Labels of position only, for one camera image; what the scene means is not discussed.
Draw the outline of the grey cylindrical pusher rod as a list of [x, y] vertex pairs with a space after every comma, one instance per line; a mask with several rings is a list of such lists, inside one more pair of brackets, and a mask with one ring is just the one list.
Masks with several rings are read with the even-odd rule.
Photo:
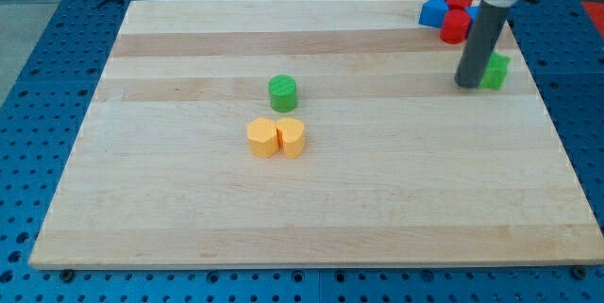
[[458, 86], [465, 89], [479, 86], [509, 13], [510, 8], [480, 2], [454, 77]]

